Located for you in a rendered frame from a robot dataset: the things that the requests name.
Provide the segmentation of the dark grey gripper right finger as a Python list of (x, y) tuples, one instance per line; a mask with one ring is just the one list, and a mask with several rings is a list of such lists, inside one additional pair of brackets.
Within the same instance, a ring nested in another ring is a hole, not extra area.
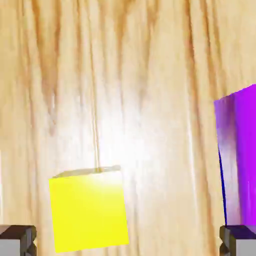
[(222, 225), (219, 256), (256, 256), (256, 225)]

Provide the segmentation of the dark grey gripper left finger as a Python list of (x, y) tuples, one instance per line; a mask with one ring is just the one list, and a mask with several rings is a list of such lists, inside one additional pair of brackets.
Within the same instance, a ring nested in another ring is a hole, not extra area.
[(34, 225), (0, 225), (0, 256), (37, 256)]

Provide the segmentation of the small yellow cube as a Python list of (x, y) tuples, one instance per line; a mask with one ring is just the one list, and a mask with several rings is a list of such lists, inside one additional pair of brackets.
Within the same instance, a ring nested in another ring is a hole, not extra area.
[(61, 172), (49, 196), (56, 253), (129, 244), (119, 165)]

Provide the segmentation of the large purple box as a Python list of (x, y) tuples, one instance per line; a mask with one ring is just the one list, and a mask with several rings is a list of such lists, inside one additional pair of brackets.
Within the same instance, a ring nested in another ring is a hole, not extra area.
[(224, 218), (256, 225), (256, 84), (214, 101)]

